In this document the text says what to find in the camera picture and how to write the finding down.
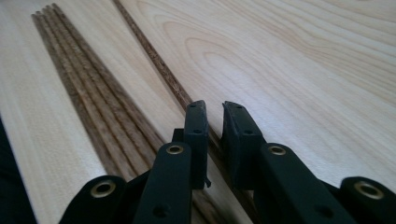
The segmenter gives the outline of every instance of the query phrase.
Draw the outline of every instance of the wooden board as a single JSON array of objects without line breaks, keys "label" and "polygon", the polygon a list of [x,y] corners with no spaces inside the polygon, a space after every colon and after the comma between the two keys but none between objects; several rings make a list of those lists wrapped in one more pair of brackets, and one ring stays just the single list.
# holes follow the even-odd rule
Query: wooden board
[{"label": "wooden board", "polygon": [[392,1],[121,1],[220,133],[224,100],[321,179],[396,189]]},{"label": "wooden board", "polygon": [[[52,2],[0,3],[1,117],[40,223],[105,173],[30,17]],[[182,110],[111,1],[55,2],[170,139]],[[363,175],[396,191],[394,1],[121,2],[218,134],[220,103],[235,101],[319,178]],[[221,209],[246,220],[213,180]]]},{"label": "wooden board", "polygon": [[[106,172],[126,181],[145,173],[165,142],[57,5],[32,17]],[[191,203],[191,223],[227,222],[206,190]]]}]

